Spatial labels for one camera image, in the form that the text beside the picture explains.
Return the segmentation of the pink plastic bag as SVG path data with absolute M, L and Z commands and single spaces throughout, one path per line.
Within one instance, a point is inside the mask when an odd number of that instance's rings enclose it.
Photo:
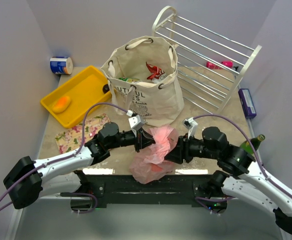
M 176 147 L 178 131 L 166 124 L 151 127 L 147 133 L 153 136 L 154 143 L 135 154 L 129 170 L 136 181 L 148 184 L 175 170 L 176 164 L 165 160 L 165 156 Z

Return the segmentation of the yellow plastic tray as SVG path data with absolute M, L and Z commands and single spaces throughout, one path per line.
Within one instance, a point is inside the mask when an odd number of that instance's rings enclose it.
M 101 71 L 88 66 L 42 98 L 40 103 L 64 128 L 72 128 L 83 120 L 92 105 L 111 98 L 109 91 L 103 92 L 107 84 L 107 78 Z M 64 96 L 70 98 L 68 107 L 63 112 L 54 112 L 53 107 Z

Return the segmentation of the orange toy mango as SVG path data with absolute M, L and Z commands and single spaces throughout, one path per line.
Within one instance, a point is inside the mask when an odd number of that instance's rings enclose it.
M 52 111 L 56 114 L 64 112 L 71 103 L 71 97 L 63 96 L 59 98 L 52 107 Z

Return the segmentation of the green chips bag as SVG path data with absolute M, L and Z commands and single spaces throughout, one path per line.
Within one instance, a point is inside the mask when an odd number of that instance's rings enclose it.
M 132 83 L 132 84 L 138 84 L 141 83 L 141 80 L 137 78 L 126 78 L 126 77 L 120 77 L 119 80 L 127 82 L 127 83 Z

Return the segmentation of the beige canvas tote bag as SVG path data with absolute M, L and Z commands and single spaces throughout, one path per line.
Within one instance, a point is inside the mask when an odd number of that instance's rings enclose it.
M 139 114 L 150 126 L 171 124 L 184 108 L 177 60 L 174 47 L 161 37 L 142 36 L 115 49 L 101 67 L 108 80 L 112 103 Z M 146 82 L 149 76 L 146 62 L 168 75 L 164 83 Z M 141 82 L 128 83 L 119 80 L 121 77 Z

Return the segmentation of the red white snack packet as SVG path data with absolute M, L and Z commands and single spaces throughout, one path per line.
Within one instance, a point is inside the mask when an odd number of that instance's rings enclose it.
M 149 76 L 146 78 L 146 82 L 153 84 L 163 84 L 164 80 L 168 76 L 161 68 L 149 64 L 146 62 L 146 67 L 149 71 Z

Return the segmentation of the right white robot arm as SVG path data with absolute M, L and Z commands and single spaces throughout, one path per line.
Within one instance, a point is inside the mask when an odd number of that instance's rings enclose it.
M 217 186 L 224 194 L 269 212 L 277 226 L 292 235 L 292 189 L 267 172 L 251 154 L 230 144 L 217 127 L 204 129 L 202 137 L 180 136 L 165 159 L 177 164 L 193 158 L 216 160 L 223 170 Z

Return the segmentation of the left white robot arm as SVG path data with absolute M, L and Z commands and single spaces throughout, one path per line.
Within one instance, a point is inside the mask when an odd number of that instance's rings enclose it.
M 110 156 L 111 149 L 134 146 L 138 152 L 154 142 L 142 128 L 120 131 L 116 123 L 108 122 L 93 139 L 75 150 L 46 159 L 22 157 L 4 178 L 3 184 L 14 208 L 22 209 L 39 198 L 43 185 L 49 180 L 100 163 Z

